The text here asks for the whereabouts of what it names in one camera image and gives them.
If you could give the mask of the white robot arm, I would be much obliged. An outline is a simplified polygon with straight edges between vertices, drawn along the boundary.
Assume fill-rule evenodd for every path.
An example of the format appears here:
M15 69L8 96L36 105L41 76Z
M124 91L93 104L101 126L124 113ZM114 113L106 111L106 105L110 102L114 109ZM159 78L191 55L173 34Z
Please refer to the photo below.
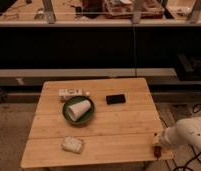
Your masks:
M190 144L201 152L201 117L177 121L159 135L159 143L168 148Z

